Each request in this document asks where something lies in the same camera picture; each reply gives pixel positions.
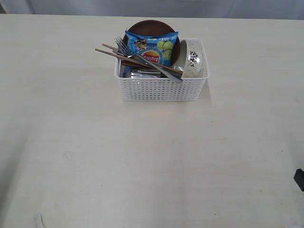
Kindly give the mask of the black object at table edge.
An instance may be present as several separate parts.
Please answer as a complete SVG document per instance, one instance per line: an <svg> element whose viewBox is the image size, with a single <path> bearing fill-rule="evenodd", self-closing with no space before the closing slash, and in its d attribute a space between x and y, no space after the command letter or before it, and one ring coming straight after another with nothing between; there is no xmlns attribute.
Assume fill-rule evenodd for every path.
<svg viewBox="0 0 304 228"><path fill-rule="evenodd" d="M294 174L294 181L300 188L302 192L304 192L304 171L302 169L297 169Z"/></svg>

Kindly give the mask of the white perforated plastic basket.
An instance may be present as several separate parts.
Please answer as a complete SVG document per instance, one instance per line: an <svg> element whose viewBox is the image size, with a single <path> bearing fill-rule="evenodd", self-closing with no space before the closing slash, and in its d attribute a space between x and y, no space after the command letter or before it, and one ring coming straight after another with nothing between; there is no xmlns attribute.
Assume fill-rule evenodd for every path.
<svg viewBox="0 0 304 228"><path fill-rule="evenodd" d="M205 48L204 51L204 77L182 78L182 83L175 83L167 78L121 78L121 60L117 59L114 75L122 91L123 100L126 101L194 101L196 100L205 81L210 76L209 65Z"/></svg>

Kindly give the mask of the upper wooden chopstick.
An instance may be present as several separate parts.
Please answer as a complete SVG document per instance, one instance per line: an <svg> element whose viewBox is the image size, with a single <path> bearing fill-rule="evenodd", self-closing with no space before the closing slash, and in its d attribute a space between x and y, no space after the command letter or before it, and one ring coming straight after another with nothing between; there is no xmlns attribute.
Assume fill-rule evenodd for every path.
<svg viewBox="0 0 304 228"><path fill-rule="evenodd" d="M121 51L120 49L112 47L108 44L102 43L102 46L111 49L115 54L122 55L122 56L125 56L125 57L131 57L132 56L132 54L126 53L125 51Z"/></svg>

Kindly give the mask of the lower wooden chopstick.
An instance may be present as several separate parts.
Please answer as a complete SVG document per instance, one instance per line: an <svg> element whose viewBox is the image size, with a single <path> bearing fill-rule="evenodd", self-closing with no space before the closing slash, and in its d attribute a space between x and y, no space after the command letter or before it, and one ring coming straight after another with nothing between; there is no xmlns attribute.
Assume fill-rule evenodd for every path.
<svg viewBox="0 0 304 228"><path fill-rule="evenodd" d="M105 51L105 50L101 50L101 49L98 49L98 48L95 48L95 51L97 52L101 52L101 53L104 53L104 54L107 54L107 55L110 55L110 56L113 56L113 57L116 57L118 59L122 59L124 61L127 61L127 62L130 62L130 63L133 63L133 64L136 64L137 66L144 66L144 67L147 67L147 68L153 68L152 66L148 65L148 64L145 64L145 63L142 63L142 62L139 62L135 59L132 59L132 58L127 58L125 56L122 56L122 55L119 55L119 54L115 54L113 52L108 52L108 51Z"/></svg>

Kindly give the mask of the white floral ceramic bowl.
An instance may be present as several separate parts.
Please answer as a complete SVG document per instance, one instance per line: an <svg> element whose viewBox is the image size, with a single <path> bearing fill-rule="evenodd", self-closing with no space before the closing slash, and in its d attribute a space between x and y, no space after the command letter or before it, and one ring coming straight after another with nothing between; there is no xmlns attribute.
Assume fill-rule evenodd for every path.
<svg viewBox="0 0 304 228"><path fill-rule="evenodd" d="M172 68L182 71L182 78L203 78L205 63L202 41L197 38L181 40L180 54Z"/></svg>

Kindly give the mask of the silver table knife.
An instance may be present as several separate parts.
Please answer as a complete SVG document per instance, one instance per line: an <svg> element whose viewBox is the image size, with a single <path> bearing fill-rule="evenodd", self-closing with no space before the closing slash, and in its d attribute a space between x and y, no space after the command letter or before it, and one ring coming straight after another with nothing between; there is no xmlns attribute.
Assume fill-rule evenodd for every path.
<svg viewBox="0 0 304 228"><path fill-rule="evenodd" d="M141 66L153 67L156 70L160 71L163 75L165 75L168 78L176 77L176 78L180 79L181 76L182 76L182 71L174 70L170 67L162 66L162 65L157 64L157 63L153 63L153 62L145 59L144 57L142 57L140 55L126 54L126 53L124 53L124 52L122 52L118 49L114 49L113 52L125 61L132 62L132 63L138 64L138 65L141 65Z"/></svg>

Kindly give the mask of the brown round plate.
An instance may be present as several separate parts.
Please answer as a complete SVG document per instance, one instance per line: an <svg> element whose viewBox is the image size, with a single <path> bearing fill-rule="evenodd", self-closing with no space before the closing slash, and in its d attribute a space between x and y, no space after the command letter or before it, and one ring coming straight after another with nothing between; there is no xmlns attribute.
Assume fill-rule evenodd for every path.
<svg viewBox="0 0 304 228"><path fill-rule="evenodd" d="M161 36L167 33L176 32L169 25L164 22L158 20L143 20L140 21L133 26L131 26L128 30L131 33L144 35L144 36ZM123 42L127 45L128 37L126 34L123 37ZM180 54L180 40L177 38L176 44L173 49L173 53L171 56L171 66L176 62Z"/></svg>

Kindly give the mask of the wooden chopstick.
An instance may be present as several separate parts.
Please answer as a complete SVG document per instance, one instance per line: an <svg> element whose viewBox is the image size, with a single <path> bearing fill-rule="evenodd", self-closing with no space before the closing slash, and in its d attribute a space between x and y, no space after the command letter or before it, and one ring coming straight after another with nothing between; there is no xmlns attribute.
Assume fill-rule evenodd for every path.
<svg viewBox="0 0 304 228"><path fill-rule="evenodd" d="M112 47L108 44L102 43L102 46L111 49L115 54L122 55L122 56L125 56L125 57L131 57L132 56L132 54L126 53L125 51L121 51L120 49Z"/></svg>
<svg viewBox="0 0 304 228"><path fill-rule="evenodd" d="M136 64L137 66L144 66L144 67L147 67L147 68L153 68L152 66L148 65L148 64L145 64L145 63L142 63L142 62L139 62L135 59L132 59L132 58L127 58L125 56L122 56L122 55L119 55L119 54L115 54L113 52L108 52L108 51L105 51L105 50L101 50L101 49L98 49L98 48L95 48L95 51L97 52L101 52L101 53L104 53L104 54L107 54L107 55L110 55L110 56L113 56L113 57L116 57L118 59L122 59L124 61L127 61L127 62L130 62L130 63L133 63L133 64Z"/></svg>

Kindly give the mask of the silver metal fork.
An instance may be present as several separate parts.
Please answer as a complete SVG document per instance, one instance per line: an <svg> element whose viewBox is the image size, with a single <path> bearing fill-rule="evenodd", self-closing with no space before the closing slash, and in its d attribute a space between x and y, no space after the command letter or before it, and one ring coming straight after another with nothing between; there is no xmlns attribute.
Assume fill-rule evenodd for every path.
<svg viewBox="0 0 304 228"><path fill-rule="evenodd" d="M117 46L118 46L118 49L120 49L121 51L125 51L126 53L130 53L132 54L132 56L130 58L138 58L140 60L142 60L145 64L148 64L152 67L154 67L155 69L157 69L158 71L160 71L161 73L163 73L167 78L169 78L170 80L176 82L176 83L182 83L182 78L181 77L178 77L176 75L173 75L170 73L170 70L166 70L166 68L159 64L156 64L154 62L151 62L147 59L145 59L143 56L139 55L139 54L136 54L134 52L132 52L126 45L125 43L123 42L123 40L120 38L120 37L117 37L114 39Z"/></svg>

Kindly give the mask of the blue chips bag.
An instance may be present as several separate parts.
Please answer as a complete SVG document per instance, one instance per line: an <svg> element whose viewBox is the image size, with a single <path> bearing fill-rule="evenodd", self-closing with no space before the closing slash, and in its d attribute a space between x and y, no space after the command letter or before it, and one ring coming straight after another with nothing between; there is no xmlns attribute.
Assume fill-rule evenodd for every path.
<svg viewBox="0 0 304 228"><path fill-rule="evenodd" d="M178 32L161 36L144 36L125 32L128 37L127 46L134 54L164 66L171 66L171 56L178 38Z"/></svg>

